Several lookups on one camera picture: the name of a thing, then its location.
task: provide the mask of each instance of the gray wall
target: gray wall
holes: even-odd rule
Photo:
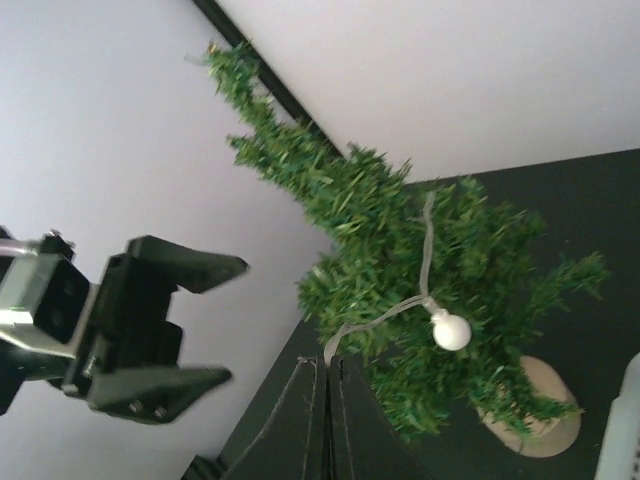
[[[220,2],[337,143],[414,179],[640,146],[637,0]]]
[[[219,450],[299,320],[294,282],[328,243],[232,165],[237,117],[184,61],[214,37],[189,1],[0,2],[0,223],[19,238],[58,228],[92,281],[146,233],[253,266],[179,294],[170,314],[185,327],[181,362],[225,364],[231,386],[156,428],[27,384],[0,417],[3,480],[179,478]]]

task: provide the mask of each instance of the tree base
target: tree base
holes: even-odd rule
[[[563,402],[576,403],[558,373],[534,357],[523,356],[521,364],[534,388],[541,394]],[[502,422],[493,422],[491,414],[480,415],[482,422],[504,445],[520,455],[533,458],[553,457],[569,448],[580,432],[579,414],[556,419],[550,423],[533,421],[533,437],[523,441]]]

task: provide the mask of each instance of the dark tabletop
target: dark tabletop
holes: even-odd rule
[[[586,410],[580,435],[566,452],[530,459],[502,446],[463,402],[450,425],[411,448],[438,480],[592,480],[611,402],[624,370],[640,352],[640,150],[566,160],[478,175],[492,201],[537,210],[549,229],[535,247],[538,265],[550,267],[564,252],[579,258],[599,250],[613,275],[604,300],[573,295],[571,312],[555,312],[526,353],[551,364]],[[268,418],[299,356],[321,352],[312,323],[301,322],[220,459],[233,463]]]

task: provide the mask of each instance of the white ball ornament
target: white ball ornament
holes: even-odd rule
[[[461,350],[471,340],[469,322],[458,315],[451,315],[442,309],[431,316],[433,338],[445,350]]]

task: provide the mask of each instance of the miniature christmas tree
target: miniature christmas tree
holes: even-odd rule
[[[437,432],[451,400],[461,397],[522,436],[530,419],[575,413],[575,405],[533,391],[521,348],[536,336],[537,319],[564,306],[563,292],[597,296],[607,275],[599,254],[539,274],[529,254],[544,230],[537,215],[490,205],[473,178],[408,185],[409,165],[394,170],[375,150],[352,145],[337,155],[310,125],[278,120],[245,46],[212,46],[207,63],[218,92],[253,129],[229,137],[236,163],[290,192],[334,241],[299,284],[300,307],[317,322],[322,342],[344,323],[368,323],[419,293],[422,208],[435,193],[430,293],[468,320],[470,343],[456,352],[440,348],[429,313],[413,308],[341,344],[370,360],[373,389],[400,434]]]

